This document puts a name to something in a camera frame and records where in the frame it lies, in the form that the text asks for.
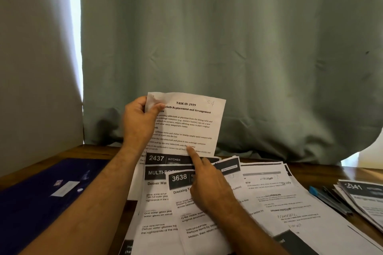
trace blue folder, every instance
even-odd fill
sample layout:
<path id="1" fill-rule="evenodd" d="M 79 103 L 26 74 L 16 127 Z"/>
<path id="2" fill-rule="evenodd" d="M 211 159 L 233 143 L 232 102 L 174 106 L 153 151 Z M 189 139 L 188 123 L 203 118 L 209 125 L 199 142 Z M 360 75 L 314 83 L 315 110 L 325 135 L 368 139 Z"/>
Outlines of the blue folder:
<path id="1" fill-rule="evenodd" d="M 67 158 L 0 192 L 0 254 L 21 252 L 82 194 L 108 162 Z M 51 196 L 68 181 L 79 183 L 62 197 Z"/>

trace wooden table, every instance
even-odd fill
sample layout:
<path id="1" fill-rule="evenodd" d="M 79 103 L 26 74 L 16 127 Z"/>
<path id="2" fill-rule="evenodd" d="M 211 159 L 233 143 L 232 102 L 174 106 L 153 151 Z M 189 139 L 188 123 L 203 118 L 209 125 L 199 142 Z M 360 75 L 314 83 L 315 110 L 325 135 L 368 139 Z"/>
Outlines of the wooden table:
<path id="1" fill-rule="evenodd" d="M 22 180 L 25 180 L 31 175 L 34 175 L 56 164 L 66 157 L 111 159 L 118 152 L 118 150 L 119 148 L 117 147 L 108 146 L 81 145 L 75 147 L 56 156 L 50 157 L 41 162 L 26 167 L 20 171 L 14 172 L 13 174 L 0 178 L 0 191 Z M 241 161 L 250 162 L 249 159 L 241 159 Z M 308 188 L 310 185 L 318 188 L 322 187 L 323 185 L 328 188 L 333 188 L 333 184 L 337 183 L 338 179 L 361 180 L 378 183 L 383 182 L 383 170 L 363 169 L 356 167 L 322 166 L 303 163 L 293 163 L 288 165 L 292 174 L 305 188 Z M 126 202 L 120 223 L 118 225 L 118 229 L 108 254 L 118 254 L 132 219 L 135 207 L 136 201 Z M 355 225 L 357 228 L 359 228 L 361 231 L 369 235 L 372 239 L 383 246 L 383 234 L 370 223 L 368 223 L 364 218 L 362 218 L 357 213 L 354 213 L 353 216 L 348 216 L 347 219 L 353 225 Z"/>

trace person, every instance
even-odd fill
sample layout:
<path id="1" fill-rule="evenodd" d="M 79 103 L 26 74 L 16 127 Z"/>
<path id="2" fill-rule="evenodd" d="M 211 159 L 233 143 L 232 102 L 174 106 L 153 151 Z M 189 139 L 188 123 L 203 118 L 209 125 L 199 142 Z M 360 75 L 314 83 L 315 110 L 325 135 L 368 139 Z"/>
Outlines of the person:
<path id="1" fill-rule="evenodd" d="M 134 168 L 154 132 L 158 103 L 148 112 L 146 97 L 125 107 L 124 142 L 117 155 L 100 174 L 43 233 L 20 254 L 92 254 L 108 253 L 124 208 Z M 287 255 L 242 208 L 223 174 L 206 158 L 200 159 L 190 146 L 187 152 L 196 175 L 190 193 L 225 234 L 238 255 Z"/>

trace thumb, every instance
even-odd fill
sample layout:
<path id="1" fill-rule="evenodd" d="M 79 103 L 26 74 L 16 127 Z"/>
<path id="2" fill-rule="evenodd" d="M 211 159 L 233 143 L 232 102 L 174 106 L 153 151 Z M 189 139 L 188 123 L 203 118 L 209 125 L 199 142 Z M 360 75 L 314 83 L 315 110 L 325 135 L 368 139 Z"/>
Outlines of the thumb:
<path id="1" fill-rule="evenodd" d="M 148 114 L 153 115 L 156 118 L 158 113 L 160 113 L 164 108 L 165 108 L 164 103 L 155 104 L 150 108 L 150 110 L 148 111 Z"/>

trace person's right arm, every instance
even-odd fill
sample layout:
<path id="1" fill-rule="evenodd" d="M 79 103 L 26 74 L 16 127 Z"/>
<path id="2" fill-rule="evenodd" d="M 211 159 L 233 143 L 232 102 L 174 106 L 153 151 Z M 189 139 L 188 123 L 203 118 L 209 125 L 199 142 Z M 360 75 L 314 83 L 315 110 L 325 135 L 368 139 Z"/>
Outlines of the person's right arm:
<path id="1" fill-rule="evenodd" d="M 200 159 L 192 147 L 187 151 L 196 172 L 191 196 L 223 231 L 237 255 L 288 255 L 242 208 L 222 172 L 208 159 Z"/>

